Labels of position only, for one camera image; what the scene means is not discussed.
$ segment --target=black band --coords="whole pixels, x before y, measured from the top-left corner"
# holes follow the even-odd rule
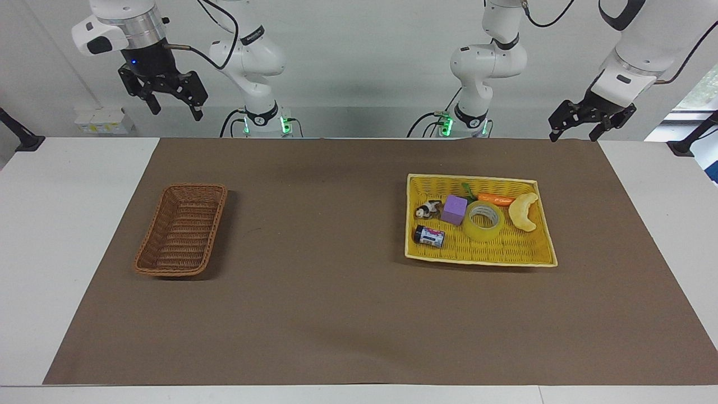
[[[261,38],[262,35],[264,35],[264,26],[260,25],[259,28],[254,30],[254,32],[252,32],[251,34],[247,35],[244,38],[240,38],[239,40],[240,40],[240,42],[242,42],[242,45],[247,46],[247,45],[251,44],[252,42]]]
[[[610,17],[608,14],[606,14],[605,11],[603,11],[603,7],[601,7],[601,2],[598,2],[598,11],[601,13],[601,17],[615,30],[617,31],[623,31],[628,27],[628,25],[633,21],[636,14],[640,11],[640,8],[643,7],[643,4],[645,3],[645,0],[628,0],[628,3],[626,4],[626,7],[623,9],[621,14],[618,15],[618,17]]]
[[[456,106],[454,107],[454,114],[456,115],[456,117],[461,122],[464,122],[464,124],[466,124],[466,127],[469,129],[478,129],[478,127],[481,126],[481,123],[484,122],[484,119],[486,119],[486,115],[488,113],[489,112],[486,111],[486,113],[481,116],[471,116],[461,112],[461,109],[459,109],[459,104],[456,104]]]
[[[516,34],[516,38],[509,43],[501,43],[501,42],[497,41],[496,39],[491,40],[491,42],[494,42],[496,44],[496,47],[501,50],[509,50],[518,44],[518,34]]]
[[[267,123],[269,123],[269,120],[274,118],[279,113],[279,105],[277,105],[276,101],[274,102],[274,106],[269,111],[263,113],[263,114],[252,114],[250,111],[247,111],[247,117],[258,127],[266,126]]]

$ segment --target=yellow tape roll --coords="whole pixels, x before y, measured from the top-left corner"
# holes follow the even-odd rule
[[[492,226],[487,228],[474,223],[471,218],[476,215],[487,217]],[[498,236],[501,229],[503,229],[504,222],[503,212],[496,205],[484,201],[476,201],[466,208],[466,214],[464,215],[464,221],[461,223],[461,227],[464,233],[472,240],[476,242],[488,242]]]

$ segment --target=purple cube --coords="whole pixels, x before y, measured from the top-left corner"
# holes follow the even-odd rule
[[[464,198],[458,196],[449,195],[447,201],[444,203],[444,210],[442,212],[442,220],[459,226],[461,221],[464,220],[464,214],[466,213],[466,206],[469,204]]]

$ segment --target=brown tabletop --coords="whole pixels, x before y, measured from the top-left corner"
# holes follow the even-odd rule
[[[559,266],[404,257],[408,173],[538,181]],[[132,261],[162,189],[230,190],[192,280]],[[45,384],[715,385],[718,353],[597,144],[162,139]]]

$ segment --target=white table surface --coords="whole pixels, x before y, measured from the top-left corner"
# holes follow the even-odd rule
[[[49,138],[0,173],[0,403],[718,403],[718,386],[40,386],[157,140]],[[718,188],[664,144],[601,145],[716,344]]]

